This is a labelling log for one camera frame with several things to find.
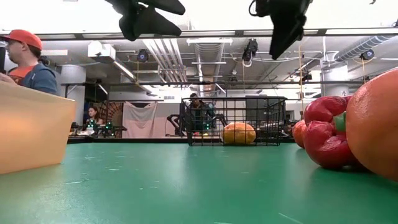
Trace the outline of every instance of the orange shirt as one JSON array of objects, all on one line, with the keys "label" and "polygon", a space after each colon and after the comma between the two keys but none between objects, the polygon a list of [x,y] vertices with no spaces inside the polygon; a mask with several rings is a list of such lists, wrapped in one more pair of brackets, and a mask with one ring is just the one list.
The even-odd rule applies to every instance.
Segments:
[{"label": "orange shirt", "polygon": [[9,76],[18,84],[21,84],[21,81],[25,78],[25,76],[32,71],[33,66],[29,67],[17,67],[13,71],[10,72]]}]

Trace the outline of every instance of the hand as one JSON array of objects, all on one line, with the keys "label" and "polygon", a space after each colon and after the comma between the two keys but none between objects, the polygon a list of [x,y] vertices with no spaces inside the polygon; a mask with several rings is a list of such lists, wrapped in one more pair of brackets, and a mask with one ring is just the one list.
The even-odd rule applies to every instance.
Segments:
[{"label": "hand", "polygon": [[9,77],[8,75],[5,75],[1,72],[0,72],[0,81],[6,82],[6,83],[11,83],[11,84],[16,84],[11,77]]}]

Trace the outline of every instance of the pepper stem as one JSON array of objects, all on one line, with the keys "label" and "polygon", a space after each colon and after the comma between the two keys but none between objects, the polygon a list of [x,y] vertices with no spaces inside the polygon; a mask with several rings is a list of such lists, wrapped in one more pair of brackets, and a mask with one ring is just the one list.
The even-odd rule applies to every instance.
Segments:
[{"label": "pepper stem", "polygon": [[346,112],[334,116],[335,127],[337,131],[346,131]]}]

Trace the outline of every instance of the blue hoodie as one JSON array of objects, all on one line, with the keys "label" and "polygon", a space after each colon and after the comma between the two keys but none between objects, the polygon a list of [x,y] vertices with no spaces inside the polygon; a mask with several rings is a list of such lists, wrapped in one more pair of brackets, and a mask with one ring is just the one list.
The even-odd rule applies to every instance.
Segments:
[{"label": "blue hoodie", "polygon": [[38,63],[21,81],[21,85],[44,93],[57,94],[57,81],[53,70]]}]

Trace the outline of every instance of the woman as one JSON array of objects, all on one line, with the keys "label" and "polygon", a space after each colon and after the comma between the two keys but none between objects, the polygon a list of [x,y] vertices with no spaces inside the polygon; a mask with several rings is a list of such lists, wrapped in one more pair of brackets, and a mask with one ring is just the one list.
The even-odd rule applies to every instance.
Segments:
[{"label": "woman", "polygon": [[104,124],[104,121],[100,118],[100,115],[98,114],[98,108],[96,106],[91,106],[88,109],[88,116],[90,116],[89,119],[87,119],[87,123],[90,122],[91,119],[95,120],[96,124]]}]

